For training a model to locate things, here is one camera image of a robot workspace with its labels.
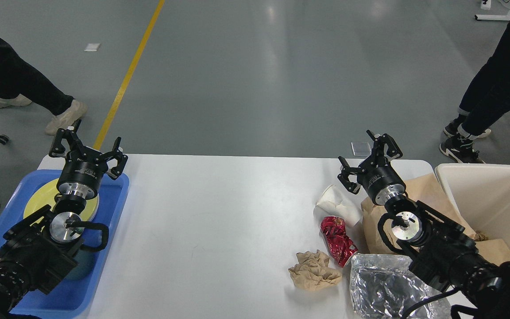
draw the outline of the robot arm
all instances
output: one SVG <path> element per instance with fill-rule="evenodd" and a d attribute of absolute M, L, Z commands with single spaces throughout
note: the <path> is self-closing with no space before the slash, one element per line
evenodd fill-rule
<path fill-rule="evenodd" d="M 466 236 L 465 228 L 420 201 L 406 195 L 406 185 L 390 165 L 383 161 L 385 145 L 387 151 L 401 157 L 394 140 L 387 134 L 374 136 L 371 156 L 359 167 L 348 166 L 340 157 L 342 173 L 338 179 L 351 185 L 344 171 L 356 172 L 358 184 L 376 205 L 387 211 L 377 229 L 384 244 L 397 254 L 409 256 L 413 262 L 409 270 L 427 285 L 445 292 L 452 285 L 461 291 L 477 309 L 468 311 L 484 319 L 510 318 L 510 262 L 496 266 L 486 261 L 475 247 L 475 241 Z M 351 192 L 354 187 L 347 187 Z M 385 222 L 391 220 L 391 231 L 398 238 L 394 247 L 383 230 Z M 464 307 L 452 307 L 453 311 L 466 312 Z"/>
<path fill-rule="evenodd" d="M 79 214 L 86 201 L 97 196 L 104 174 L 112 179 L 122 174 L 128 156 L 119 147 L 120 137 L 105 154 L 84 146 L 76 135 L 79 123 L 67 130 L 59 129 L 50 148 L 51 157 L 66 160 L 57 183 L 59 196 L 55 206 L 43 206 L 4 234 L 6 243 L 0 248 L 0 314 L 3 317 L 29 291 L 50 293 L 77 267 L 74 257 L 79 250 L 99 252 L 108 244 L 108 227 L 83 222 Z M 68 142 L 68 152 L 62 140 Z M 112 159 L 117 160 L 117 165 L 109 169 L 107 162 Z M 99 230 L 101 243 L 97 247 L 83 244 L 84 230 Z"/>

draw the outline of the red crumpled can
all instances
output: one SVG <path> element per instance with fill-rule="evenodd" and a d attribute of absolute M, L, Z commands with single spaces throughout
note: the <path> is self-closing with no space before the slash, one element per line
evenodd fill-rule
<path fill-rule="evenodd" d="M 320 229 L 328 242 L 330 255 L 340 267 L 346 266 L 350 257 L 358 252 L 354 242 L 346 235 L 346 222 L 342 218 L 328 216 L 322 220 Z"/>

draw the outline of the gray floor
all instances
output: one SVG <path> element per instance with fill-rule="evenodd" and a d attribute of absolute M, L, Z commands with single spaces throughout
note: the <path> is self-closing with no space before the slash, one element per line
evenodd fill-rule
<path fill-rule="evenodd" d="M 92 145 L 156 5 L 0 2 L 0 37 L 90 106 L 79 136 Z M 350 157 L 371 129 L 405 158 L 450 162 L 441 129 L 506 26 L 476 13 L 476 0 L 167 0 L 103 149 L 122 136 L 127 153 Z M 49 119 L 0 110 L 2 204 L 48 152 Z M 510 113 L 492 129 L 476 147 L 510 163 Z"/>

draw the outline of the yellow plate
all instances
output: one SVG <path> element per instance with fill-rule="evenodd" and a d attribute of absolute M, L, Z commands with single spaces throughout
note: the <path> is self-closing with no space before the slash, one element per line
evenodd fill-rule
<path fill-rule="evenodd" d="M 51 180 L 50 182 L 44 184 L 33 194 L 33 196 L 31 196 L 29 202 L 27 202 L 27 205 L 25 206 L 23 218 L 26 218 L 30 214 L 36 212 L 42 206 L 50 205 L 51 207 L 54 207 L 54 196 L 58 194 L 58 190 L 56 189 L 57 183 L 58 178 Z M 99 198 L 100 196 L 98 195 L 85 203 L 85 208 L 80 214 L 81 220 L 84 222 L 91 222 L 91 220 L 93 220 L 93 217 L 97 211 Z"/>

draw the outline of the crumpled tan paper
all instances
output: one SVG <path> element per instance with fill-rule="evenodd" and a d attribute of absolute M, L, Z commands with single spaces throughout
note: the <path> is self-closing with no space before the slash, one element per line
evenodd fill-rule
<path fill-rule="evenodd" d="M 479 241 L 475 243 L 479 254 L 488 262 L 497 266 L 510 262 L 510 249 L 502 239 Z"/>
<path fill-rule="evenodd" d="M 442 190 L 442 187 L 438 183 L 436 176 L 433 173 L 420 176 L 414 179 L 405 180 L 406 192 L 409 194 L 411 200 L 420 200 L 424 204 L 431 206 L 435 210 L 441 212 L 454 222 L 464 226 L 464 234 L 469 238 L 475 239 L 475 231 L 468 225 L 468 223 L 462 218 L 458 210 L 450 202 L 448 196 Z M 372 254 L 394 254 L 381 240 L 381 236 L 377 231 L 377 223 L 386 210 L 383 206 L 376 206 L 370 200 L 366 198 L 362 202 L 363 210 L 363 231 L 365 233 L 365 239 L 370 253 Z M 397 245 L 397 238 L 391 231 L 391 222 L 385 222 L 384 230 L 388 235 L 389 241 L 399 248 Z"/>
<path fill-rule="evenodd" d="M 298 264 L 289 268 L 292 282 L 297 288 L 318 291 L 342 281 L 342 272 L 329 268 L 330 257 L 320 250 L 315 253 L 296 253 Z"/>

